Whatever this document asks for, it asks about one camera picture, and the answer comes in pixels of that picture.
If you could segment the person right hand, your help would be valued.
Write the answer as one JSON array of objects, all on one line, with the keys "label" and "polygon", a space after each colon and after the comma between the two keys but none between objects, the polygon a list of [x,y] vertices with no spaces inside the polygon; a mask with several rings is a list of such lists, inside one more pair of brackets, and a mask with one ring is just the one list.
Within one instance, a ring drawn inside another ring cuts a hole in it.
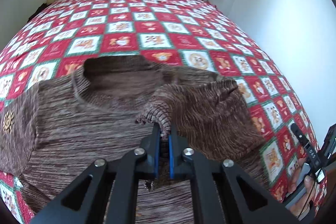
[{"label": "person right hand", "polygon": [[287,208],[297,218],[302,217],[310,210],[309,202],[315,196],[315,181],[309,175],[302,178],[301,171],[305,164],[305,159],[298,159],[298,166],[295,169],[291,182],[288,185],[288,192],[291,198]]}]

